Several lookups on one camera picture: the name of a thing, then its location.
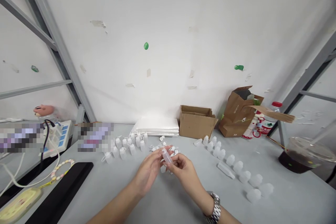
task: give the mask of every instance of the metal bar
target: metal bar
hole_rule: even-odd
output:
[[[61,36],[61,33],[58,29],[58,26],[56,24],[56,21],[52,15],[52,12],[50,10],[50,7],[48,5],[47,0],[35,0],[39,11],[42,14],[42,17],[47,25],[47,28],[51,34],[51,37],[57,44],[58,52],[61,57],[61,60],[65,66],[65,69],[67,70],[70,79],[72,80],[72,84],[74,87],[74,90],[76,91],[80,103],[83,105],[85,108],[85,115],[87,117],[87,121],[97,121],[96,117],[94,115],[93,109],[90,105],[90,102],[85,94],[84,88],[81,84],[81,81],[77,75],[77,72],[75,70],[75,67],[71,61],[70,55],[68,53],[68,50],[65,46],[65,43],[63,41],[63,38]]]
[[[303,90],[304,86],[310,81],[313,75],[317,72],[320,66],[327,60],[328,56],[334,51],[336,46],[336,32],[330,37],[327,43],[323,46],[321,51],[306,69],[304,74],[300,77],[298,82],[294,85],[287,97],[282,102],[281,112],[287,110],[292,101]]]
[[[32,93],[32,92],[43,90],[43,89],[54,88],[57,86],[62,86],[62,85],[70,84],[70,83],[72,83],[71,80],[61,80],[59,82],[51,82],[51,83],[42,84],[38,86],[32,86],[32,87],[26,87],[22,89],[11,90],[7,92],[1,92],[0,100],[13,97],[13,96],[23,95],[26,93]]]
[[[336,103],[336,98],[335,97],[331,97],[331,96],[325,96],[325,95],[321,95],[321,94],[317,94],[317,93],[312,93],[312,92],[308,92],[308,91],[301,91],[300,94],[306,95],[306,96],[311,96],[311,97],[315,97],[317,99],[321,99],[321,100],[327,100],[329,102],[335,102]]]
[[[18,6],[16,6],[15,3],[13,3],[11,0],[0,0],[0,4],[3,5],[17,19],[19,19],[25,26],[27,26],[29,30],[35,33],[44,43],[50,46],[53,50],[57,51],[55,42],[40,27],[38,27]]]
[[[80,104],[79,107],[78,107],[77,118],[76,118],[76,124],[77,125],[73,129],[71,145],[73,145],[78,140],[78,129],[79,129],[78,124],[83,122],[84,115],[85,115],[84,107],[83,107],[82,104]]]
[[[29,7],[29,10],[31,12],[31,15],[33,16],[33,19],[35,20],[36,24],[39,25],[41,27],[41,29],[50,36],[50,33],[49,33],[49,30],[47,28],[47,25],[45,24],[45,21],[43,20],[43,17],[42,17],[42,14],[41,12],[39,11],[39,8],[37,7],[37,4],[35,2],[35,0],[25,0],[28,7]],[[68,80],[70,79],[70,76],[68,74],[68,71],[66,70],[65,66],[64,66],[64,63],[61,59],[61,56],[60,54],[57,52],[57,51],[54,51],[53,49],[51,49],[48,45],[46,45],[52,58],[54,59],[55,63],[56,63],[56,66],[63,78],[63,80]],[[77,108],[79,107],[81,101],[78,97],[78,94],[75,90],[75,87],[72,83],[68,84],[67,85],[67,89],[68,91],[70,92],[70,95],[72,96]],[[89,119],[88,117],[85,115],[85,121],[86,122],[89,122]]]
[[[280,123],[278,123],[279,125],[279,134],[280,134],[280,143],[282,146],[286,147],[286,145],[288,144],[288,135],[287,135],[287,129],[286,129],[286,125],[283,121],[278,121]]]

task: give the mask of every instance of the orange wire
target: orange wire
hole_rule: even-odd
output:
[[[276,143],[277,145],[279,145],[282,149],[285,149],[284,146],[282,146],[281,144],[279,144],[277,141],[275,141],[274,139],[270,138],[269,136],[266,136],[268,139],[271,139],[274,143]]]

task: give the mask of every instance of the wrist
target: wrist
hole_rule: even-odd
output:
[[[196,205],[201,209],[201,211],[206,215],[212,215],[214,210],[215,202],[210,194],[204,189],[203,186],[196,190],[192,195],[190,195]]]

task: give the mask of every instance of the person's right hand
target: person's right hand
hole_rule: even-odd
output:
[[[163,162],[163,165],[175,174],[191,198],[194,199],[200,191],[205,191],[190,159],[181,153],[173,156],[171,159],[173,163],[167,164]]]

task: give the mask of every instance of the hand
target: hand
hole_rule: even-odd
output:
[[[169,155],[173,153],[169,149],[172,145],[166,146],[165,149],[168,151]],[[139,192],[140,196],[143,197],[146,193],[151,189],[156,176],[159,173],[160,167],[162,163],[160,163],[162,159],[162,148],[154,151],[149,154],[141,163],[134,179],[131,183],[133,183],[135,189]]]
[[[202,186],[191,160],[181,153],[171,159],[172,163],[163,162],[163,164],[175,174],[185,191],[202,212],[207,216],[211,215],[214,210],[214,200]]]
[[[173,161],[172,164],[167,164],[166,162],[163,162],[163,164],[175,174],[191,197],[193,197],[193,194],[199,192],[200,189],[204,190],[190,159],[181,153],[173,156],[171,159]]]

